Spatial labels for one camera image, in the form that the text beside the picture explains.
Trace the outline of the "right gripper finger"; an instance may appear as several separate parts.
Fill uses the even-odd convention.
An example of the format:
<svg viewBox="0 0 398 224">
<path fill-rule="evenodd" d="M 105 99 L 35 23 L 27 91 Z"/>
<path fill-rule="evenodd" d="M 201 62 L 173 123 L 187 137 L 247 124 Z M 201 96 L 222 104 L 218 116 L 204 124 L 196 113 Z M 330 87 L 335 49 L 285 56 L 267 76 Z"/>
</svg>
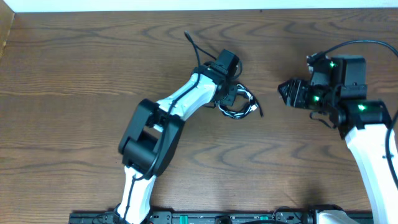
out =
<svg viewBox="0 0 398 224">
<path fill-rule="evenodd" d="M 295 79 L 291 78 L 278 86 L 278 90 L 290 90 L 291 86 L 295 83 Z"/>
<path fill-rule="evenodd" d="M 287 106 L 294 105 L 294 87 L 291 86 L 290 90 L 278 90 L 282 100 Z"/>
</svg>

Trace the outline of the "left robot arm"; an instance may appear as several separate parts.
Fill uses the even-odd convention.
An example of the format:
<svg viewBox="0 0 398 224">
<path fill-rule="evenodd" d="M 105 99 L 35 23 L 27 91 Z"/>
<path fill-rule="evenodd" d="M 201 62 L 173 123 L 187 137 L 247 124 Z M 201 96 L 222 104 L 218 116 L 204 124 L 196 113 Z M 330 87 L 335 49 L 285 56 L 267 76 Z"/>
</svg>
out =
<svg viewBox="0 0 398 224">
<path fill-rule="evenodd" d="M 186 120 L 201 106 L 230 103 L 232 81 L 241 61 L 223 50 L 213 62 L 199 64 L 188 82 L 170 96 L 142 100 L 118 146 L 126 176 L 116 223 L 142 223 L 150 211 L 155 180 L 172 160 Z"/>
</svg>

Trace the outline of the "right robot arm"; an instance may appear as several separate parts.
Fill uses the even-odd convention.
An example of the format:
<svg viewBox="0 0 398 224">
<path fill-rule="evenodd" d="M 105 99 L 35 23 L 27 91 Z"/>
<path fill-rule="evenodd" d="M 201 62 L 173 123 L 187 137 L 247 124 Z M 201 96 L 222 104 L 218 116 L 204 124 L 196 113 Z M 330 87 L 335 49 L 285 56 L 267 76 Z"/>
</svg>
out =
<svg viewBox="0 0 398 224">
<path fill-rule="evenodd" d="M 329 117 L 352 153 L 365 186 L 374 223 L 397 223 L 397 167 L 392 119 L 381 100 L 366 98 L 366 61 L 360 55 L 307 59 L 311 79 L 291 78 L 277 90 L 284 103 Z"/>
</svg>

